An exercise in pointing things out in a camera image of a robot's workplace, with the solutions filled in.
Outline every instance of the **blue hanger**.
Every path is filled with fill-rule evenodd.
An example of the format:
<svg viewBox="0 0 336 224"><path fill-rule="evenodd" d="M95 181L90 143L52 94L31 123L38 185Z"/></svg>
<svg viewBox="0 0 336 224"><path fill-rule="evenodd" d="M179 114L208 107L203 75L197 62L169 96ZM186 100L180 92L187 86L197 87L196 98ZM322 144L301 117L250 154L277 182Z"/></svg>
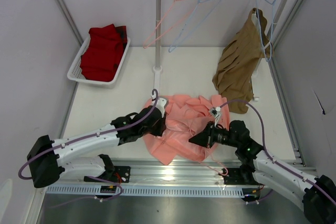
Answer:
<svg viewBox="0 0 336 224"><path fill-rule="evenodd" d="M263 42L263 37L261 35L261 25L260 25L260 19L259 19L259 7L258 7L258 0L256 0L256 6L257 6L257 18L258 18L258 25L259 25L259 31L260 31L260 41L261 41L261 48L264 52L264 56L265 56L265 60L266 62L270 62L271 59L272 59L272 36L273 36L273 25L274 25L274 6L275 6L275 3L276 3L277 0L273 0L273 2L271 1L268 1L268 0L265 0L266 3L270 4L272 6L272 24L271 24L271 36L269 38L269 47L270 47L270 55L269 55L269 58L267 58L266 56L266 47L264 46L264 42Z"/></svg>
<svg viewBox="0 0 336 224"><path fill-rule="evenodd" d="M197 0L197 5L196 5L195 9L193 10L193 12L190 14L188 19L184 23L180 34L174 39L173 43L170 45L170 47L168 49L168 52L174 51L181 43L183 43L186 39L188 39L199 28L199 26L207 19L207 17L212 13L212 11L217 7L217 5L220 4L220 2L222 0L218 0L218 2L212 7L212 9L208 12L208 14L205 15L205 17L182 40L180 40L178 43L176 43L181 38L181 36L183 35L185 27L189 24L190 20L194 17L198 6L201 3L208 2L208 1L210 1L210 0L203 0L203 1L202 0Z"/></svg>

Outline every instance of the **folded red clothes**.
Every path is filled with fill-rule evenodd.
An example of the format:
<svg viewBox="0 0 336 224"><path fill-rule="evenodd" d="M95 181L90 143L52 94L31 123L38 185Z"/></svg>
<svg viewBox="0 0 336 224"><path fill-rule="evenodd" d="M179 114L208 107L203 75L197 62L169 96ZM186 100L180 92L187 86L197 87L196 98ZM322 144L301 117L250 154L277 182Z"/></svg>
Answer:
<svg viewBox="0 0 336 224"><path fill-rule="evenodd" d="M126 27L112 24L91 28L89 34L89 47L81 57L82 75L88 80L109 82L116 75L127 44Z"/></svg>

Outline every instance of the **clothes hanger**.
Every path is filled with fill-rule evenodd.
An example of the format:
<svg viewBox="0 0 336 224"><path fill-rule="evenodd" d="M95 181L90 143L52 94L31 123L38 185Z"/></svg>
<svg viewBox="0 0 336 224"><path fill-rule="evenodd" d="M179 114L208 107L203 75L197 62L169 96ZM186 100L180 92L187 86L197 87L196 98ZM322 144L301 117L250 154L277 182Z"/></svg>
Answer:
<svg viewBox="0 0 336 224"><path fill-rule="evenodd" d="M154 44L158 39L161 39L162 36L164 36L166 33L168 33L171 29L173 29L175 26L177 26L178 24L180 24L183 20L185 20L186 18L189 17L189 15L191 14L192 10L189 11L184 17L182 17L179 21L177 21L173 26L171 26L168 30L166 30L164 33L161 33L160 36L158 36L158 38L156 38L155 40L151 41L148 45L146 45L146 43L148 42L148 40L150 40L154 35L155 32L157 30L157 28L161 25L162 21L164 21L164 19L166 18L166 16L168 15L168 13L172 10L173 6L175 5L176 2L179 1L184 1L184 0L174 0L172 5L169 7L169 9L167 10L167 12L165 12L165 14L163 15L163 17L161 18L160 22L158 23L158 25L156 26L155 30L150 34L150 36L144 41L143 43L143 48L147 48L149 46L151 46L152 44Z"/></svg>
<svg viewBox="0 0 336 224"><path fill-rule="evenodd" d="M260 19L259 19L259 7L258 7L258 0L256 0L256 6L257 6L257 18L258 18L258 25L259 25L259 35L260 35L260 42L261 42L261 49L263 50L263 53L264 53L264 56L265 56L265 60L266 62L269 62L271 59L272 59L272 48L273 48L273 45L271 43L272 41L272 36L273 36L273 25L274 25L274 16L275 16L275 13L274 13L274 6L275 6L275 3L277 0L273 0L273 2L271 1L268 1L268 0L264 0L266 3L270 4L272 6L272 23L271 23L271 35L270 35L270 38L269 38L269 42L264 46L264 42L263 42L263 36L261 34L261 25L260 25ZM266 56L266 48L267 47L270 47L270 55L269 55L269 58L267 58Z"/></svg>
<svg viewBox="0 0 336 224"><path fill-rule="evenodd" d="M194 8L194 10L192 11L192 13L190 14L190 16L188 17L187 21L185 22L180 34L174 39L173 43L170 45L168 52L172 52L174 51L181 43L183 43L186 39L188 39L193 33L194 31L196 31L198 29L198 27L207 19L207 17L213 12L213 10L220 4L220 2L222 0L217 0L217 3L215 3L215 5L211 8L211 10L205 15L205 17L178 43L176 43L182 36L185 27L189 24L190 20L193 18L193 16L196 13L196 10L198 8L198 6L202 3L208 2L211 0L197 0L197 5Z"/></svg>

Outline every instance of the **brown cloth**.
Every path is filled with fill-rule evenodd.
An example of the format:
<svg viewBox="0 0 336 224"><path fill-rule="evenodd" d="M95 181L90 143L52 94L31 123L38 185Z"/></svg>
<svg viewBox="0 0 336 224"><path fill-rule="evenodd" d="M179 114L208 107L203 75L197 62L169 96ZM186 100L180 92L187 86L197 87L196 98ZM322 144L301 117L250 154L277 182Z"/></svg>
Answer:
<svg viewBox="0 0 336 224"><path fill-rule="evenodd" d="M249 102L253 98L250 82L251 75L257 66L259 58L264 57L260 33L251 19L256 10L256 8L253 8L250 11L242 29L223 50L217 72L212 79L215 88L228 101L242 99ZM259 15L262 40L264 45L266 45L269 42L265 36L267 20L262 15L261 10L259 10ZM267 47L266 56L269 57L269 53L270 47ZM244 114L247 112L248 107L242 102L233 102L229 104L229 110L230 112Z"/></svg>

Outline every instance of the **pink hanger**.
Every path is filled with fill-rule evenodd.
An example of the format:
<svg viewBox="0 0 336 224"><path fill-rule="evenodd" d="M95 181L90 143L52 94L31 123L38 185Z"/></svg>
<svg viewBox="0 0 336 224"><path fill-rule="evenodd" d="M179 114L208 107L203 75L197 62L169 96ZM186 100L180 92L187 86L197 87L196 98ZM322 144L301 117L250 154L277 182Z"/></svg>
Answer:
<svg viewBox="0 0 336 224"><path fill-rule="evenodd" d="M144 41L143 43L143 48L147 48L149 46L151 46L152 44L154 44L158 39L161 39L162 36L164 36L166 33L168 33L171 29L173 29L175 26L177 26L179 23L181 23L183 20L185 20L186 18L188 18L190 16L190 14L193 12L193 10L191 10L190 12L188 12L184 17L182 17L179 21L177 21L172 27L170 27L168 30L166 30L164 33L162 33L158 38L156 38L155 40L153 40L152 42L150 42L147 46L146 43L148 42L148 40L150 38L152 38L157 30L157 28L161 25L161 22L166 18L166 16L168 15L168 13L172 10L173 6L175 5L176 2L178 1L183 1L183 0L174 0L172 5L169 7L169 9L167 10L167 12L165 12L165 14L163 15L163 17L161 18L160 22L158 23L158 25L156 26L155 30L150 34L150 36Z"/></svg>

